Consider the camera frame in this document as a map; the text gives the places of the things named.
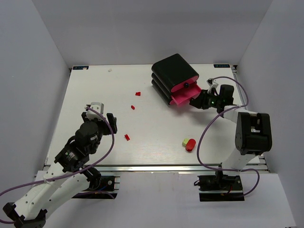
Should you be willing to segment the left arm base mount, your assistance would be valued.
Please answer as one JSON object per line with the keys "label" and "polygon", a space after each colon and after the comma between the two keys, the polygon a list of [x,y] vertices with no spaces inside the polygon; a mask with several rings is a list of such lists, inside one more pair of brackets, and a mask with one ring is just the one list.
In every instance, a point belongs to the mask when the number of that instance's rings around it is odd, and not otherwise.
{"label": "left arm base mount", "polygon": [[117,196],[118,177],[103,175],[95,167],[91,167],[81,174],[86,176],[88,187],[76,194],[73,199],[114,200]]}

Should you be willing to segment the pale yellow small lego brick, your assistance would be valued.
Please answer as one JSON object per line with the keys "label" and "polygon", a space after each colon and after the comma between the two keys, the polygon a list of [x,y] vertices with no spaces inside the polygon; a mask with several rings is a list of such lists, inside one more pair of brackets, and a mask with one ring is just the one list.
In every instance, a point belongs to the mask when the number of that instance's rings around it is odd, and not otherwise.
{"label": "pale yellow small lego brick", "polygon": [[189,141],[189,138],[185,138],[183,141],[182,141],[182,146],[185,147],[187,145]]}

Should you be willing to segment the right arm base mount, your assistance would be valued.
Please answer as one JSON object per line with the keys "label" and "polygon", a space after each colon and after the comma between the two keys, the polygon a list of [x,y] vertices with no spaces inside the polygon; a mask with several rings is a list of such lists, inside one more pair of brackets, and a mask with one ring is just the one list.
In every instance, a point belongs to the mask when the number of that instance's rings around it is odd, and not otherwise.
{"label": "right arm base mount", "polygon": [[240,176],[228,176],[222,171],[213,175],[200,175],[193,183],[199,188],[200,202],[244,201]]}

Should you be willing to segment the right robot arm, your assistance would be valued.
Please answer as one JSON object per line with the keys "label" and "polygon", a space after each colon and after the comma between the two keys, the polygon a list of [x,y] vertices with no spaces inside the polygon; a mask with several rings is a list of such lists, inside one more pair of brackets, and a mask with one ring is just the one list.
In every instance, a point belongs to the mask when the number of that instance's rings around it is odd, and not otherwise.
{"label": "right robot arm", "polygon": [[215,169],[217,175],[234,178],[243,171],[253,158],[270,151],[272,133],[270,116],[266,113],[248,111],[243,105],[234,104],[234,87],[221,85],[216,89],[202,90],[197,98],[190,99],[190,105],[198,109],[214,108],[216,117],[207,125],[199,142],[202,142],[207,130],[219,118],[230,120],[236,124],[235,148],[228,158]]}

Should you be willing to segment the red round lego block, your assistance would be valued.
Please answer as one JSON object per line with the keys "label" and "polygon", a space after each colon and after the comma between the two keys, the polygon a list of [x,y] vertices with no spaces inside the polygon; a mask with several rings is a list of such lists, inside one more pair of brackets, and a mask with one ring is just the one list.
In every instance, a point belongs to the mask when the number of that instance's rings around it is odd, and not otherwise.
{"label": "red round lego block", "polygon": [[189,139],[185,145],[185,149],[187,152],[191,152],[196,145],[195,139]]}

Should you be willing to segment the pink drawer with black knob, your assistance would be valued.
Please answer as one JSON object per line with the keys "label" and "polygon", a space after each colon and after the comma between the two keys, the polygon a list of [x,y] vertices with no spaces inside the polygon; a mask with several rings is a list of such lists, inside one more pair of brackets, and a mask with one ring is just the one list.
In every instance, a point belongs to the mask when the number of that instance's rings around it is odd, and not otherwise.
{"label": "pink drawer with black knob", "polygon": [[182,88],[188,88],[191,84],[196,83],[199,76],[191,77],[183,82],[178,83],[171,89],[171,93],[174,93]]}

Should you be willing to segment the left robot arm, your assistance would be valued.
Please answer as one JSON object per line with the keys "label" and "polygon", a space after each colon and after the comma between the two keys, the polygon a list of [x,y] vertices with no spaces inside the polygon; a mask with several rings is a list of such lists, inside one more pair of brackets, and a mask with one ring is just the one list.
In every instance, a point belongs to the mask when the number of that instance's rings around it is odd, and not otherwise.
{"label": "left robot arm", "polygon": [[117,133],[117,119],[112,113],[106,117],[91,108],[81,114],[83,123],[70,137],[42,180],[28,183],[32,188],[16,202],[8,202],[3,211],[10,218],[8,224],[17,228],[41,228],[47,217],[63,203],[89,189],[101,190],[101,174],[94,165],[86,166],[105,135]]}

